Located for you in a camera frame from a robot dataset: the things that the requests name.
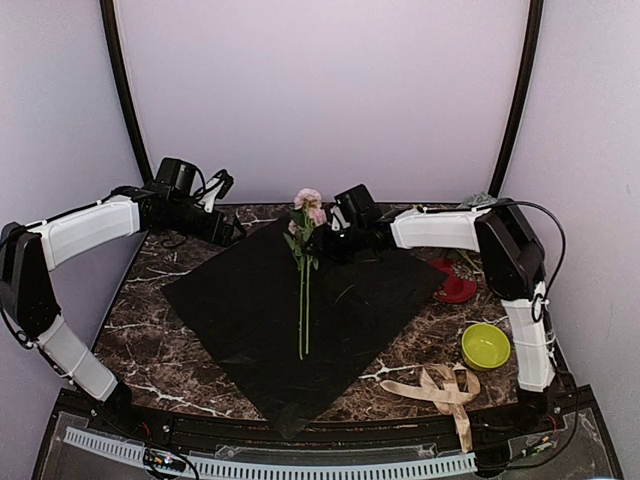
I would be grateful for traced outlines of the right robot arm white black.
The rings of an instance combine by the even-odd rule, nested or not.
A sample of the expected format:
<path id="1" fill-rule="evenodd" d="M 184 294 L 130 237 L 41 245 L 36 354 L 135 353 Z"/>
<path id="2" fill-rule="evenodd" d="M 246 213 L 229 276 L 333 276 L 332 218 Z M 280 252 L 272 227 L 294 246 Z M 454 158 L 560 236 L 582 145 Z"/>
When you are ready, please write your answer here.
<path id="1" fill-rule="evenodd" d="M 516 405 L 510 424 L 534 432 L 549 416 L 550 387 L 558 367 L 556 337 L 548 311 L 555 278 L 546 274 L 544 247 L 529 224 L 525 201 L 499 199 L 483 206 L 412 206 L 384 213 L 367 187 L 357 185 L 334 199 L 328 223 L 314 235 L 314 252 L 350 261 L 363 250 L 445 248 L 479 254 L 485 282 L 507 314 L 518 361 Z"/>

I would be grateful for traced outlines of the blue hydrangea flower stem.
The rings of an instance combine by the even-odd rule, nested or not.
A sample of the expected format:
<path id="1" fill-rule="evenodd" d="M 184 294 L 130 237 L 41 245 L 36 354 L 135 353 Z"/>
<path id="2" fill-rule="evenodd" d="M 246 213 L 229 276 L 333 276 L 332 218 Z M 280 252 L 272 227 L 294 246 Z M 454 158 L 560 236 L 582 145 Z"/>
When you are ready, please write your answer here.
<path id="1" fill-rule="evenodd" d="M 497 202 L 497 198 L 489 195 L 485 192 L 475 193 L 466 197 L 458 207 L 460 209 L 472 209 L 476 207 L 483 207 L 493 205 Z"/>

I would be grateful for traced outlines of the black wrapping paper sheet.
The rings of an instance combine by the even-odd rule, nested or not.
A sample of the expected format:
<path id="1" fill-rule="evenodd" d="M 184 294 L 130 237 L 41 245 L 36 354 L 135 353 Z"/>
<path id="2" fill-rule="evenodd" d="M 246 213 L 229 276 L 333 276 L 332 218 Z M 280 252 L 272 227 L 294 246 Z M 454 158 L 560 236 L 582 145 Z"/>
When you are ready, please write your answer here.
<path id="1" fill-rule="evenodd" d="M 302 275 L 279 218 L 164 297 L 214 362 L 283 437 L 324 413 L 428 306 L 442 271 L 406 250 Z"/>

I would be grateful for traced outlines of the pink rose stem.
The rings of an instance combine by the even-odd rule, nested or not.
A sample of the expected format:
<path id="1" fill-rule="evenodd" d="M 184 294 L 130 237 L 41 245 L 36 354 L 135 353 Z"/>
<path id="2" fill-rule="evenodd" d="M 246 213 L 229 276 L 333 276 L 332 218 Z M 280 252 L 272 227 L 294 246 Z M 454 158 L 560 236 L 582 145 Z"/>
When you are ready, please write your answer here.
<path id="1" fill-rule="evenodd" d="M 283 237 L 299 275 L 298 358 L 303 360 L 310 350 L 311 273 L 319 268 L 313 237 L 327 223 L 321 194 L 315 189 L 301 189 L 294 198 L 289 218 Z"/>

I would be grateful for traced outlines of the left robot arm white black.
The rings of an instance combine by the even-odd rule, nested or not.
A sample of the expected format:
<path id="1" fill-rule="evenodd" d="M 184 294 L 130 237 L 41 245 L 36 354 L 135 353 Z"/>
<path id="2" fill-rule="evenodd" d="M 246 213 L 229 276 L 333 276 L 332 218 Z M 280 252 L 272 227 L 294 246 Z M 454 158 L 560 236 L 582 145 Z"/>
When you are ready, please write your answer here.
<path id="1" fill-rule="evenodd" d="M 245 235 L 240 221 L 217 209 L 234 185 L 220 169 L 210 177 L 179 158 L 162 160 L 142 186 L 119 186 L 104 198 L 1 232 L 1 316 L 14 338 L 102 407 L 120 436 L 141 427 L 125 381 L 110 370 L 66 319 L 60 270 L 103 246 L 150 230 L 168 230 L 228 247 Z"/>

